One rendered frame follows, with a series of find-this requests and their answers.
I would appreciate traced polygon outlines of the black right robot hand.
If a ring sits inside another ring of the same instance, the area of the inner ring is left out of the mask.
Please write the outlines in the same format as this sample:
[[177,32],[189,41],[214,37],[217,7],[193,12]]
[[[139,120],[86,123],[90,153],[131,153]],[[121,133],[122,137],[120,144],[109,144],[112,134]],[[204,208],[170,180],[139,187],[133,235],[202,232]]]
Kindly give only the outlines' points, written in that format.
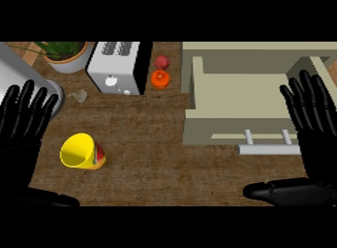
[[320,75],[302,70],[280,93],[308,176],[249,184],[243,196],[274,206],[337,206],[337,109]]

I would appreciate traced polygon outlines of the grey cylindrical appliance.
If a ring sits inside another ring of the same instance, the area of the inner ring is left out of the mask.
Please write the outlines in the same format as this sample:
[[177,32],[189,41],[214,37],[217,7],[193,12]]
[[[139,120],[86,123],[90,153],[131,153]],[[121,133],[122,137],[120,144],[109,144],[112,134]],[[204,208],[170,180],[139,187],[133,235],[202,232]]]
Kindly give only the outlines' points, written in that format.
[[53,94],[59,95],[59,101],[52,113],[52,117],[56,117],[62,110],[67,99],[64,87],[58,82],[50,79],[46,79],[43,75],[37,73],[37,71],[25,63],[22,58],[12,51],[6,43],[0,42],[0,105],[9,87],[12,85],[24,86],[24,83],[30,79],[34,80],[34,94],[37,93],[41,87],[46,87],[47,98],[50,98]]

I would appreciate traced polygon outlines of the yellow cup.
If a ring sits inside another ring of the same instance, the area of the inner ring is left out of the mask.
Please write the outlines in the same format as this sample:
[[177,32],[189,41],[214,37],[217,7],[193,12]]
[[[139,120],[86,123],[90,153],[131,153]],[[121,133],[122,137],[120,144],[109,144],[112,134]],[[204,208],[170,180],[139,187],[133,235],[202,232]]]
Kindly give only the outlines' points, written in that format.
[[78,133],[64,143],[61,160],[67,167],[84,170],[97,170],[106,163],[106,153],[94,138]]

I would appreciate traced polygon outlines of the beige open drawer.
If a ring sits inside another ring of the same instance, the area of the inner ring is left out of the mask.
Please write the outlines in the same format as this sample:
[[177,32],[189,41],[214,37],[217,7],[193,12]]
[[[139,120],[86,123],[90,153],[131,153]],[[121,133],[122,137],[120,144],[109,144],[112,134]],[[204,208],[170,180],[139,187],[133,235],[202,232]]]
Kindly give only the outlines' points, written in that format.
[[301,71],[318,75],[337,108],[337,87],[321,59],[304,57],[280,74],[208,74],[202,57],[192,62],[190,109],[183,142],[190,145],[283,142],[296,134],[280,86]]

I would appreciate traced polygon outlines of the red shaker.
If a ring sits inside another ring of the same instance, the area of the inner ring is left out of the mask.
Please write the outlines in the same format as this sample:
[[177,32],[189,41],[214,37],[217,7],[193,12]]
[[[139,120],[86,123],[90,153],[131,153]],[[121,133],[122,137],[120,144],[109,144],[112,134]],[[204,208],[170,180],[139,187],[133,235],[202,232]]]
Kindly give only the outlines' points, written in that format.
[[170,58],[165,55],[158,56],[155,66],[159,70],[165,70],[170,67]]

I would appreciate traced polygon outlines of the orange shaker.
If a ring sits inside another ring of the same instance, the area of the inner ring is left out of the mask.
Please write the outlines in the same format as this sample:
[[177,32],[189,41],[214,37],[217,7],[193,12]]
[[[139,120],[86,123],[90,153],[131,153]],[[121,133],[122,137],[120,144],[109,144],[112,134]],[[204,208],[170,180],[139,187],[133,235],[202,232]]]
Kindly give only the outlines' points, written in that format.
[[170,86],[170,73],[165,70],[156,70],[152,74],[152,84],[158,89],[167,89]]

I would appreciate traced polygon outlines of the small beige garlic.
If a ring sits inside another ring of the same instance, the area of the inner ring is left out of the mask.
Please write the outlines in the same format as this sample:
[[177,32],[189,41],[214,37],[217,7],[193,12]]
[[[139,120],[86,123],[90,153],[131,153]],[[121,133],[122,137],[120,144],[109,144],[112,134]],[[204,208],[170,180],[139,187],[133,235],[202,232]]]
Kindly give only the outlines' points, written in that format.
[[74,97],[80,103],[84,103],[87,100],[89,94],[84,89],[80,89],[77,92],[71,93],[69,96]]

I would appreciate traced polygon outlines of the beige cabinet body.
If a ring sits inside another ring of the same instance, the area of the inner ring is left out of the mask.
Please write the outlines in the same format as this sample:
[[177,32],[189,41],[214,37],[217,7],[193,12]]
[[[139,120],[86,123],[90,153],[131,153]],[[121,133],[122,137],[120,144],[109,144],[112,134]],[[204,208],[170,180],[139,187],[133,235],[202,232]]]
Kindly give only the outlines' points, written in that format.
[[204,58],[209,74],[282,74],[302,57],[337,60],[337,42],[183,42],[181,92],[190,91],[192,61]]

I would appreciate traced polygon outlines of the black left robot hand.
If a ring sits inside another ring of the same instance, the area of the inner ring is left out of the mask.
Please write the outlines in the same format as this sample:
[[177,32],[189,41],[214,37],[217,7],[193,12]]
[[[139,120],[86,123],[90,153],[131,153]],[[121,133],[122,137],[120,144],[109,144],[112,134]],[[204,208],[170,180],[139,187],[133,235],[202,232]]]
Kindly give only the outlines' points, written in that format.
[[77,198],[30,187],[59,95],[34,81],[12,85],[0,106],[0,206],[80,206]]

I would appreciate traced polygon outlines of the potted green plant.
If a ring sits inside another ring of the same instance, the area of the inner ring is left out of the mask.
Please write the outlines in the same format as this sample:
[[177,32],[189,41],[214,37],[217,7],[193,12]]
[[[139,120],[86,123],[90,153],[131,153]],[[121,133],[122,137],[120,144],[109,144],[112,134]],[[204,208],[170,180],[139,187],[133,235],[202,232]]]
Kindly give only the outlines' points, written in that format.
[[41,55],[59,73],[72,74],[86,69],[93,50],[90,42],[33,42],[33,45],[34,48],[21,46],[19,49]]

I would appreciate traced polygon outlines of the white toaster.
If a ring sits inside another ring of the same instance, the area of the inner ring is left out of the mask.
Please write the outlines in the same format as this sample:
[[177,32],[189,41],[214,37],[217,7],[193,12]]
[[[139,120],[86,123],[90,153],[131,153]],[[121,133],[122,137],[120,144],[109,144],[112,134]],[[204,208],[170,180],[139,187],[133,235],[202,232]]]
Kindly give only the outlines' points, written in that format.
[[152,50],[152,42],[96,43],[86,73],[102,93],[145,94]]

